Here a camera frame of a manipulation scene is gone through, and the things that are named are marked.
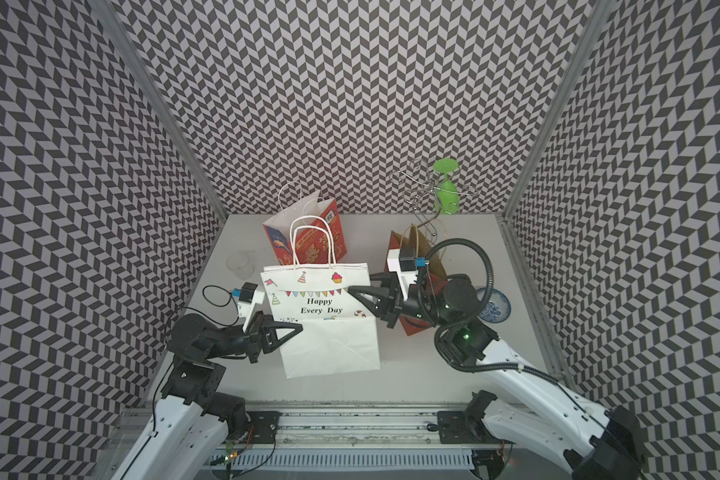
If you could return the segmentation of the white happy every day bag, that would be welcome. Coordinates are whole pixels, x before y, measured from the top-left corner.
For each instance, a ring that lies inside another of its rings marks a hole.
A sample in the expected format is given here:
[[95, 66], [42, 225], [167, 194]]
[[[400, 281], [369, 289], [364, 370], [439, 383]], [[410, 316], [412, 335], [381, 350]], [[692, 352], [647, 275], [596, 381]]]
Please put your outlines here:
[[291, 223], [295, 240], [301, 230], [322, 234], [328, 260], [318, 264], [297, 254], [284, 265], [266, 266], [261, 280], [276, 321], [301, 329], [279, 348], [289, 379], [381, 368], [377, 320], [349, 293], [351, 286], [368, 286], [365, 263], [340, 263], [329, 223], [305, 215]]

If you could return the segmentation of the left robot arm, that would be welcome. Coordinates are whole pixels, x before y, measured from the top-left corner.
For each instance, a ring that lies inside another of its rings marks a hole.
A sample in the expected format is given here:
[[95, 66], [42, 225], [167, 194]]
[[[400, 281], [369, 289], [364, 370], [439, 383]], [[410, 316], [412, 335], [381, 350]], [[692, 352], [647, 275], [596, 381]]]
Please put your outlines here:
[[168, 338], [172, 363], [150, 403], [151, 417], [135, 444], [115, 468], [116, 479], [192, 479], [225, 443], [226, 476], [246, 470], [234, 461], [256, 443], [275, 448], [280, 413], [250, 413], [244, 398], [222, 393], [224, 361], [258, 362], [299, 335], [299, 323], [281, 322], [260, 306], [264, 292], [247, 282], [229, 293], [237, 317], [229, 324], [187, 308]]

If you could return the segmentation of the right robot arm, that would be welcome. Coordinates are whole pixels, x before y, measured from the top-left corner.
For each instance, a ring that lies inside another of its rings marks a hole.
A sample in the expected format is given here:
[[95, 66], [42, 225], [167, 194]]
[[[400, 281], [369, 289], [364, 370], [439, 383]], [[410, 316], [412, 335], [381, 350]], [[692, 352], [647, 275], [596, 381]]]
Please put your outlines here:
[[[442, 286], [431, 280], [431, 260], [452, 246], [478, 256], [485, 271], [485, 293], [479, 294], [466, 274], [446, 276]], [[574, 479], [644, 478], [645, 431], [631, 410], [606, 408], [567, 388], [480, 320], [494, 287], [492, 263], [480, 245], [450, 238], [423, 257], [392, 250], [386, 271], [370, 281], [347, 291], [376, 318], [388, 326], [401, 317], [426, 322], [434, 330], [436, 352], [450, 368], [485, 376], [521, 402], [516, 408], [494, 393], [475, 393], [464, 411], [475, 439], [488, 435], [531, 450]]]

